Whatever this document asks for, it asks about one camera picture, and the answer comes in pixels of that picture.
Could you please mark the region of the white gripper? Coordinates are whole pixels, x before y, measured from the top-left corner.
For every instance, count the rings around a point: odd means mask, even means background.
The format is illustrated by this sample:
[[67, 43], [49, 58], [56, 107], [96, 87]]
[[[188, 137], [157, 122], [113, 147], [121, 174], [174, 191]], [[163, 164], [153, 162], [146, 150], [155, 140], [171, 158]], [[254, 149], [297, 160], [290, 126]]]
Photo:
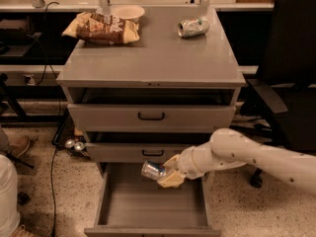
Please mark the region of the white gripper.
[[185, 177], [194, 180], [204, 175], [194, 162], [194, 149], [193, 146], [187, 148], [180, 155], [174, 155], [163, 164], [166, 169], [172, 170], [167, 171], [157, 181], [162, 188], [177, 188], [184, 182]]

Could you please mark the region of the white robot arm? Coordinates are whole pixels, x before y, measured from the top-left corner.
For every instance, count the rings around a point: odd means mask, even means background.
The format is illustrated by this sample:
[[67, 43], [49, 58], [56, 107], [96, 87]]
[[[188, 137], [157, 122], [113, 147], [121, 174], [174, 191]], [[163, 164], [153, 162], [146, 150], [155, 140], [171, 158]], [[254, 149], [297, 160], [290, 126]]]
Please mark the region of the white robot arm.
[[191, 146], [164, 163], [166, 174], [157, 183], [176, 188], [210, 171], [253, 165], [275, 178], [316, 195], [316, 157], [256, 142], [239, 131], [221, 128], [202, 145]]

